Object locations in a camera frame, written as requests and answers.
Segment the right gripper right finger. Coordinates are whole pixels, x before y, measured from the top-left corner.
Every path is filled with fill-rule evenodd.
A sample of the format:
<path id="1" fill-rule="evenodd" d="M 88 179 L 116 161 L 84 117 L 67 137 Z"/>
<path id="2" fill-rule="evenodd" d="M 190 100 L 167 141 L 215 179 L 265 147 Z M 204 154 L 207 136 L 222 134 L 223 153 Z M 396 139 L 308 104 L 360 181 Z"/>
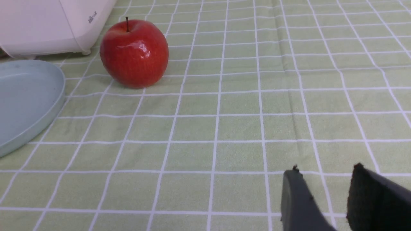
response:
<path id="1" fill-rule="evenodd" d="M 352 231 L 409 231 L 411 192 L 361 163 L 355 164 L 346 218 Z"/>

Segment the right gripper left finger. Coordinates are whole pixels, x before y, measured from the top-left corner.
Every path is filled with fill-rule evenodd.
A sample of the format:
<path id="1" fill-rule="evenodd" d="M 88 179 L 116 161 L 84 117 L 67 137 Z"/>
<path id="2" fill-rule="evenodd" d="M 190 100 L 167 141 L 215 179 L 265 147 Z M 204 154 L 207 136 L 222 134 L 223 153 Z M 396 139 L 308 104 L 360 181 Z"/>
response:
<path id="1" fill-rule="evenodd" d="M 297 165 L 282 178 L 281 222 L 284 231 L 334 231 L 318 208 Z"/>

